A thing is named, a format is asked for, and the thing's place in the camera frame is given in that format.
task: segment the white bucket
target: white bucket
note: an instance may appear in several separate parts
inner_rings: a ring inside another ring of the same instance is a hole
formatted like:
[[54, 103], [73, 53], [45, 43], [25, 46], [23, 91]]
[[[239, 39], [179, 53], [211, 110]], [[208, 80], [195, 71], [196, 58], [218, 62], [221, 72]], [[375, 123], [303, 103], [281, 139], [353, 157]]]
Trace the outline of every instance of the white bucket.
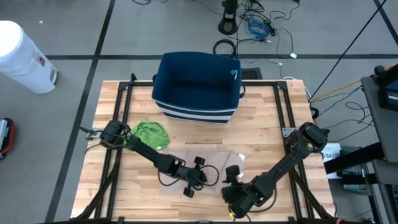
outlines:
[[55, 88], [58, 71], [18, 24], [0, 21], [0, 73], [40, 94]]

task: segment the blue storage basket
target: blue storage basket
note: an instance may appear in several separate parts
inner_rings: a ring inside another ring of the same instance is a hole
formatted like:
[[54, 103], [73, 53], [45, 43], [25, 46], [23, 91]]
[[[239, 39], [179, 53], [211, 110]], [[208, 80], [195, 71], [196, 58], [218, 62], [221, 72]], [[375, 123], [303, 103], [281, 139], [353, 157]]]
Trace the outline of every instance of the blue storage basket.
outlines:
[[238, 108], [239, 60], [200, 52], [164, 54], [152, 99], [171, 118], [226, 124]]

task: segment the gray concrete floor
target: gray concrete floor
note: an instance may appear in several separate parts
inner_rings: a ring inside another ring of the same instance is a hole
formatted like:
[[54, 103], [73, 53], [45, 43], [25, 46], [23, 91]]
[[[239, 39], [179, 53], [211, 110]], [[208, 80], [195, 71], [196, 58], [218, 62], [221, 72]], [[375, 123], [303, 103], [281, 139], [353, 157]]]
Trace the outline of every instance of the gray concrete floor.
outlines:
[[[221, 1], [204, 1], [212, 10], [222, 11]], [[291, 0], [261, 2], [267, 13], [271, 10], [288, 11], [295, 7]], [[0, 20], [19, 23], [46, 55], [94, 55], [109, 3], [110, 0], [0, 0]], [[398, 15], [393, 10], [398, 8], [398, 2], [389, 0], [384, 8], [393, 27], [398, 30]], [[292, 33], [294, 53], [298, 59], [273, 61], [282, 63], [283, 76], [303, 79], [313, 93], [336, 62], [335, 58], [343, 53], [375, 10], [373, 0], [303, 0], [291, 20], [274, 22], [276, 27]], [[188, 0], [152, 1], [146, 6], [138, 6], [130, 0], [116, 0], [100, 53], [162, 55], [180, 50], [211, 52], [215, 42], [225, 38], [216, 29], [220, 18], [203, 5]], [[280, 35], [279, 53], [289, 54], [290, 37], [282, 32]], [[251, 36], [243, 29], [239, 31], [240, 39], [248, 37]], [[239, 53], [275, 54], [277, 39], [270, 37], [270, 40], [272, 43], [269, 44], [241, 44]], [[221, 52], [229, 49], [220, 47]], [[377, 59], [377, 55], [373, 54], [397, 52], [398, 46], [382, 16], [376, 15], [348, 52], [367, 59], [342, 60], [318, 95], [370, 75], [376, 65], [396, 63], [396, 59]], [[301, 55], [315, 56], [312, 56], [313, 59], [299, 59]], [[322, 55], [331, 55], [333, 59], [317, 58]], [[85, 107], [81, 108], [84, 113], [79, 124], [90, 127], [103, 80], [127, 80], [132, 72], [138, 79], [148, 80], [157, 72], [159, 62], [99, 60], [90, 86], [90, 79], [88, 83], [86, 81], [92, 60], [53, 60], [62, 74], [56, 89], [44, 95], [35, 95], [0, 76], [0, 93], [3, 96], [0, 98], [0, 117], [12, 118], [17, 123], [15, 146], [7, 158], [0, 161], [0, 223], [25, 224], [45, 220], [82, 94], [89, 93]], [[278, 66], [267, 60], [248, 59], [242, 65], [244, 68], [260, 67], [264, 79], [279, 78]], [[314, 103], [314, 106], [323, 111], [334, 101], [322, 101]], [[360, 91], [347, 101], [366, 106]], [[348, 118], [359, 119], [361, 113], [349, 110], [344, 103], [340, 103], [321, 116], [318, 124], [324, 127]], [[342, 124], [331, 130], [330, 139], [339, 139], [362, 127], [364, 124], [355, 122]], [[340, 143], [366, 146], [376, 141], [376, 132], [370, 127]], [[56, 220], [70, 217], [86, 145], [84, 135], [79, 133], [76, 143], [72, 145], [73, 155]], [[370, 209], [367, 197], [347, 192], [338, 182], [331, 182], [330, 185], [339, 216], [351, 218]], [[371, 213], [354, 220], [367, 217], [371, 217]]]

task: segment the wooden table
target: wooden table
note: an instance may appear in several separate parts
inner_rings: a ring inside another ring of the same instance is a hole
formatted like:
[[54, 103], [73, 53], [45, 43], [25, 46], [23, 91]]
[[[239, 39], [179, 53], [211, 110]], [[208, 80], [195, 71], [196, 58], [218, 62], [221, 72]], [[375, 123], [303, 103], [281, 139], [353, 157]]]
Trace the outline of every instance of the wooden table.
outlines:
[[[287, 81], [295, 123], [299, 127], [312, 121], [311, 113], [301, 80]], [[98, 100], [93, 128], [103, 129], [112, 119], [118, 81], [105, 81]], [[208, 124], [166, 118], [151, 98], [151, 86], [135, 86], [132, 89], [128, 125], [133, 127], [143, 120], [159, 122], [170, 136], [170, 148], [174, 149], [229, 149], [243, 153], [244, 179], [269, 170], [284, 155], [282, 135], [275, 104], [274, 92], [269, 86], [247, 86], [239, 108], [228, 124]], [[281, 97], [285, 119], [287, 113]], [[121, 102], [120, 116], [124, 102]], [[97, 144], [92, 141], [88, 146]], [[87, 152], [73, 206], [72, 217], [80, 214], [97, 192], [103, 168], [105, 148], [94, 147]], [[321, 155], [312, 154], [304, 160], [308, 185], [318, 201], [330, 214], [334, 214], [326, 172]], [[230, 221], [227, 204], [220, 195], [196, 192], [194, 198], [184, 195], [160, 195], [157, 169], [135, 152], [123, 149], [118, 189], [113, 219], [119, 216], [126, 220], [157, 221]], [[253, 221], [284, 221], [294, 215], [294, 205], [288, 175], [277, 183], [277, 200], [265, 213], [250, 213]], [[302, 192], [300, 202], [306, 217]], [[105, 197], [104, 208], [108, 198]]]

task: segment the green cloth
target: green cloth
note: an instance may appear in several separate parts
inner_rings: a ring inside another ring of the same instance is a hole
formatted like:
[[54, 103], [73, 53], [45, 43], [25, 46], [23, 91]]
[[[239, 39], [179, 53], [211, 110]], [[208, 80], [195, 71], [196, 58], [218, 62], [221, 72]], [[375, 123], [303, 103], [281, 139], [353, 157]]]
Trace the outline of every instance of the green cloth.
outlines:
[[155, 150], [164, 150], [170, 143], [166, 130], [154, 121], [143, 121], [137, 124], [130, 133]]

